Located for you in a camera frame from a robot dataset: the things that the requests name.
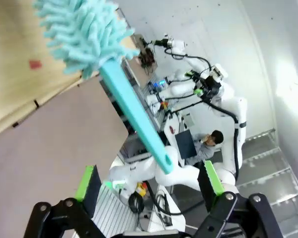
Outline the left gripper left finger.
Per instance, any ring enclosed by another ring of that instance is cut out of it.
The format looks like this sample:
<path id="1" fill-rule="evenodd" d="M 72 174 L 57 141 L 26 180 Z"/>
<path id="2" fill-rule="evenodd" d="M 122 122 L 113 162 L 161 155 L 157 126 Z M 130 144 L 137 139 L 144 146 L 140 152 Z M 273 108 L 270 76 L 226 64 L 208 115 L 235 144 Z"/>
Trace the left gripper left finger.
<path id="1" fill-rule="evenodd" d="M 102 182 L 97 166 L 86 166 L 74 197 L 34 205 L 24 233 L 25 238 L 61 238 L 74 230 L 80 238 L 103 238 L 105 235 L 92 221 Z"/>

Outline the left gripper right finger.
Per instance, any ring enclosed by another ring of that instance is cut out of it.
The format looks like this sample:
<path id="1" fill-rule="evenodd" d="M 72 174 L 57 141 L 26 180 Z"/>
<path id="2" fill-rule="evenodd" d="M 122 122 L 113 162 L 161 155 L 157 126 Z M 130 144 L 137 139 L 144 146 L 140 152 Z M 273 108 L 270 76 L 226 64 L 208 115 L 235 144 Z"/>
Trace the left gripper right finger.
<path id="1" fill-rule="evenodd" d="M 208 212 L 195 238 L 244 235 L 246 238 L 283 236 L 267 197 L 262 193 L 245 198 L 239 192 L 225 191 L 210 161 L 200 166 L 197 178 Z"/>

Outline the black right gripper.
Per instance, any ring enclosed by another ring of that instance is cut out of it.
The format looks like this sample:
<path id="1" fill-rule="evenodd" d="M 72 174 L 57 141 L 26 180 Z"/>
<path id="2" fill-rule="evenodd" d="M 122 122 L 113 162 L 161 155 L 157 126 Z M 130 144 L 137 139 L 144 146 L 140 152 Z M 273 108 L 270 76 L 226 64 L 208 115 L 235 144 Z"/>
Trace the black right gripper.
<path id="1" fill-rule="evenodd" d="M 190 79 L 200 78 L 201 74 L 193 70 L 186 72 L 185 76 Z M 197 88 L 193 93 L 201 97 L 204 101 L 210 101 L 214 96 L 216 96 L 220 91 L 221 84 L 214 80 L 212 76 L 208 76 L 206 79 L 202 80 L 202 87 Z"/>

